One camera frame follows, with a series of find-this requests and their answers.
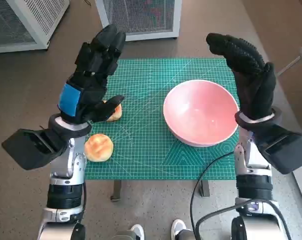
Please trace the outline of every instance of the bowl rim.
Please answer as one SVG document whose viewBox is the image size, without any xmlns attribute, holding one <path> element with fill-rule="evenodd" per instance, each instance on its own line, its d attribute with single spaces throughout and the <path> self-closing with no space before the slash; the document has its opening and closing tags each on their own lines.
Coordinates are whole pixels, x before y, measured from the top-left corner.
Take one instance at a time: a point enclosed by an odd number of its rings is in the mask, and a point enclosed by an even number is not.
<svg viewBox="0 0 302 240">
<path fill-rule="evenodd" d="M 235 127 L 234 127 L 234 130 L 231 132 L 231 134 L 229 134 L 227 137 L 225 137 L 225 138 L 223 138 L 222 140 L 220 140 L 220 141 L 217 141 L 217 142 L 206 142 L 206 143 L 201 143 L 201 142 L 196 142 L 196 141 L 190 141 L 190 140 L 188 140 L 188 139 L 185 139 L 184 137 L 181 137 L 179 134 L 177 134 L 176 133 L 176 131 L 172 128 L 172 126 L 170 126 L 170 124 L 168 123 L 168 121 L 167 121 L 167 119 L 166 119 L 166 116 L 165 116 L 165 112 L 164 112 L 164 109 L 165 109 L 165 106 L 166 106 L 166 102 L 167 102 L 167 99 L 168 99 L 168 97 L 169 97 L 169 95 L 171 95 L 172 94 L 172 92 L 173 91 L 175 91 L 176 90 L 176 88 L 177 87 L 179 87 L 179 86 L 181 86 L 181 85 L 185 85 L 185 84 L 190 84 L 190 83 L 193 83 L 193 82 L 207 82 L 207 83 L 210 83 L 210 84 L 214 84 L 214 85 L 217 85 L 218 87 L 220 87 L 220 88 L 222 88 L 225 92 L 227 92 L 227 94 L 229 94 L 229 96 L 231 96 L 231 98 L 232 98 L 232 100 L 233 100 L 233 102 L 235 103 L 235 105 L 236 105 L 236 108 L 237 108 L 237 111 L 239 111 L 239 106 L 237 105 L 237 102 L 236 102 L 236 100 L 235 100 L 235 98 L 233 97 L 233 95 L 226 89 L 226 88 L 224 88 L 223 86 L 221 86 L 220 84 L 217 84 L 216 82 L 212 82 L 212 81 L 209 81 L 209 80 L 201 80 L 201 79 L 192 79 L 192 80 L 187 80 L 187 81 L 184 81 L 184 82 L 182 82 L 182 83 L 180 83 L 180 84 L 178 84 L 178 85 L 176 85 L 174 88 L 172 88 L 170 91 L 169 91 L 169 93 L 166 95 L 166 97 L 165 97 L 165 100 L 164 100 L 164 103 L 163 103 L 163 115 L 164 115 L 164 119 L 165 119 L 165 122 L 166 122 L 166 124 L 167 124 L 167 126 L 169 127 L 169 129 L 174 133 L 174 135 L 176 135 L 176 136 L 179 136 L 181 139 L 183 139 L 183 140 L 185 140 L 186 142 L 189 142 L 189 143 L 191 143 L 191 144 L 193 144 L 193 145 L 202 145 L 202 146 L 213 146 L 213 145 L 216 145 L 216 144 L 220 144 L 221 142 L 224 142 L 225 140 L 227 140 L 228 138 L 230 138 L 234 133 L 235 133 L 235 131 L 237 130 L 237 128 L 238 128 L 238 124 L 236 123 L 236 125 L 235 125 Z"/>
</svg>

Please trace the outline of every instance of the pink bowl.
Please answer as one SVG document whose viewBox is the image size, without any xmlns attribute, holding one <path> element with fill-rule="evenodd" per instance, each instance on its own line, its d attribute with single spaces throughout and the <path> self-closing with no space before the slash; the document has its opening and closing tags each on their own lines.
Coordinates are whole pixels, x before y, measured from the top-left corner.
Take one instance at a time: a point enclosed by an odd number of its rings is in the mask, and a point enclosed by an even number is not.
<svg viewBox="0 0 302 240">
<path fill-rule="evenodd" d="M 237 128 L 238 106 L 222 86 L 206 80 L 185 81 L 166 96 L 164 118 L 183 143 L 208 147 L 227 140 Z"/>
</svg>

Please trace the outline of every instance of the grid pattern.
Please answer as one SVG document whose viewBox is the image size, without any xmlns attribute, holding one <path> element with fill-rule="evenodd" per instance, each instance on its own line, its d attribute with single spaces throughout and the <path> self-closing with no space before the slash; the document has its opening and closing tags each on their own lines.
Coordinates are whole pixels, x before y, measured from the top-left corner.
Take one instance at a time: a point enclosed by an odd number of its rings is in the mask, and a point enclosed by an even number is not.
<svg viewBox="0 0 302 240">
<path fill-rule="evenodd" d="M 65 2 L 64 0 L 24 0 L 27 7 L 48 35 Z"/>
<path fill-rule="evenodd" d="M 0 0 L 0 45 L 34 43 L 20 19 L 5 0 Z"/>
<path fill-rule="evenodd" d="M 221 58 L 125 59 L 109 77 L 106 98 L 122 94 L 123 116 L 116 122 L 94 123 L 91 133 L 109 136 L 114 152 L 106 162 L 88 161 L 87 179 L 190 180 L 215 158 L 232 151 L 238 140 L 197 148 L 181 143 L 168 129 L 163 102 L 168 92 L 186 80 L 205 79 L 225 87 L 237 99 L 232 72 Z M 234 179 L 233 156 L 216 163 L 206 179 Z"/>
<path fill-rule="evenodd" d="M 125 33 L 173 31 L 174 0 L 103 0 L 111 24 Z"/>
</svg>

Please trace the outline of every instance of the mesh panel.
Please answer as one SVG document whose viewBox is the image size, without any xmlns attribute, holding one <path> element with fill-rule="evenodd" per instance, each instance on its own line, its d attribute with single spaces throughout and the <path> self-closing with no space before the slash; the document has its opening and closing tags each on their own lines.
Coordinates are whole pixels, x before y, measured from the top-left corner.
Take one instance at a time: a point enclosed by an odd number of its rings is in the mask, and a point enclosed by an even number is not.
<svg viewBox="0 0 302 240">
<path fill-rule="evenodd" d="M 64 6 L 64 0 L 24 0 L 43 32 L 48 35 Z"/>
<path fill-rule="evenodd" d="M 174 0 L 103 0 L 110 23 L 126 33 L 173 31 Z"/>
<path fill-rule="evenodd" d="M 5 0 L 0 0 L 0 45 L 34 42 Z"/>
</svg>

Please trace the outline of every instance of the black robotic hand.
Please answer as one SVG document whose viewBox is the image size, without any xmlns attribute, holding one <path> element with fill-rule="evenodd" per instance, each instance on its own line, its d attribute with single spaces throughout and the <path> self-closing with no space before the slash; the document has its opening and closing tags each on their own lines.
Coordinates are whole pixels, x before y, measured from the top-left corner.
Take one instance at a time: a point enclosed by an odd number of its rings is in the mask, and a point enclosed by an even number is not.
<svg viewBox="0 0 302 240">
<path fill-rule="evenodd" d="M 233 71 L 240 111 L 251 120 L 272 114 L 275 75 L 272 63 L 264 63 L 256 47 L 241 38 L 210 33 L 210 51 L 222 55 Z"/>
<path fill-rule="evenodd" d="M 83 43 L 76 58 L 77 68 L 67 80 L 58 104 L 63 120 L 82 124 L 107 120 L 124 99 L 118 95 L 103 102 L 107 77 L 113 75 L 122 53 L 126 35 L 111 24 L 91 41 Z"/>
</svg>

